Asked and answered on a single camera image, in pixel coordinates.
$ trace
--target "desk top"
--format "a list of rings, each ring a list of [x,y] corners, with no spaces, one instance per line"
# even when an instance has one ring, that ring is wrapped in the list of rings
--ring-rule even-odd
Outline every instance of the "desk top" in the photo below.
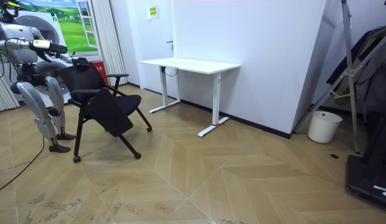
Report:
[[[232,68],[240,67],[240,64],[235,64],[235,63],[211,62],[211,61],[190,60],[190,59],[182,59],[182,58],[162,58],[162,59],[156,59],[156,60],[145,60],[140,62],[149,64],[149,65],[174,67],[183,71],[197,72],[197,73],[203,73],[203,74],[214,74],[214,73],[223,72]]]

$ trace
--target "curtain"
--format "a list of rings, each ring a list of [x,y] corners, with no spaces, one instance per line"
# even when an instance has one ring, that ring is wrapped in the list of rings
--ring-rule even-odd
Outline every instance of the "curtain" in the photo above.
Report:
[[[107,74],[126,74],[109,0],[91,0],[91,3],[99,53],[105,62],[106,72]],[[108,78],[108,80],[111,86],[115,85],[115,78]],[[121,78],[120,84],[125,83],[127,79]]]
[[[16,97],[13,95],[11,89],[5,81],[5,77],[0,78],[0,111],[17,108],[20,106]]]

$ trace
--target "herringbone floor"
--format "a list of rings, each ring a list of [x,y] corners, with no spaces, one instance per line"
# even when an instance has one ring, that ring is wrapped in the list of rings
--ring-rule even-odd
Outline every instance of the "herringbone floor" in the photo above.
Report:
[[[143,97],[140,108],[153,125],[147,133],[133,114],[134,128],[125,134],[142,159],[89,121],[82,162],[74,164],[72,152],[50,153],[46,142],[39,158],[0,192],[0,223],[386,223],[386,213],[344,190],[349,123],[327,145],[232,120],[199,138],[210,113],[179,104],[149,114],[161,104],[159,95],[121,90]],[[78,111],[65,110],[67,131],[75,133]],[[42,147],[32,119],[25,106],[0,113],[0,186]]]

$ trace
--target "black baseboard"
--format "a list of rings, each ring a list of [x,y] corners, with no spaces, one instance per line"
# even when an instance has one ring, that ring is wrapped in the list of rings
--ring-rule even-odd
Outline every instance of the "black baseboard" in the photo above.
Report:
[[[161,93],[159,93],[157,91],[149,90],[149,89],[146,89],[146,88],[145,88],[145,90],[150,91],[150,92],[155,93],[155,94],[162,95]],[[172,97],[172,96],[168,96],[168,98],[176,100],[176,98]],[[193,106],[195,108],[202,109],[202,110],[205,110],[205,111],[208,111],[208,112],[212,113],[212,109],[208,108],[206,106],[198,105],[196,103],[192,103],[190,101],[182,100],[182,99],[181,99],[181,103],[184,103],[186,105]],[[224,113],[224,112],[221,112],[221,111],[219,111],[219,115],[226,116],[226,117],[228,117],[228,118],[230,118],[232,120],[235,120],[237,122],[249,125],[249,126],[254,127],[254,128],[258,128],[260,130],[263,130],[263,131],[275,134],[277,136],[280,136],[280,137],[283,137],[283,138],[286,138],[286,139],[290,139],[291,138],[291,134],[289,134],[289,133],[285,133],[285,132],[282,132],[282,131],[279,131],[279,130],[276,130],[276,129],[273,129],[273,128],[269,128],[269,127],[264,126],[262,124],[258,124],[258,123],[252,122],[252,121],[248,121],[246,119],[239,118],[239,117],[234,116],[234,115],[230,115],[230,114],[227,114],[227,113]]]
[[[136,88],[141,88],[141,86],[134,84],[134,83],[131,83],[131,82],[128,82],[126,84],[131,85],[131,86],[135,86]]]

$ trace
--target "chair leg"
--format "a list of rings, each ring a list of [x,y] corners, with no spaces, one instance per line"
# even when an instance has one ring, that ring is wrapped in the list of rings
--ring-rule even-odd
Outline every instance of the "chair leg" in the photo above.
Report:
[[[80,151],[80,143],[81,143],[81,135],[82,135],[82,126],[83,126],[83,117],[84,117],[84,109],[80,110],[80,114],[78,116],[78,124],[77,124],[77,137],[75,138],[75,146],[74,146],[74,157],[73,161],[75,163],[81,162],[81,157],[78,155]]]
[[[114,86],[114,89],[116,89],[116,90],[118,90],[118,86],[120,85],[120,79],[121,79],[121,77],[116,78],[116,85]]]
[[[136,109],[136,111],[139,113],[139,115],[142,117],[143,121],[146,123],[146,125],[148,126],[148,128],[146,130],[148,130],[148,132],[151,132],[152,128],[151,128],[151,124],[149,123],[149,121],[144,117],[144,115],[142,114],[142,111],[139,110],[139,108]]]
[[[126,147],[128,147],[128,149],[130,149],[130,151],[132,152],[132,154],[134,155],[135,159],[140,159],[142,157],[142,155],[138,152],[136,152],[136,150],[132,147],[132,145],[125,139],[125,137],[123,135],[120,135],[120,139],[122,140],[122,142],[126,145]]]

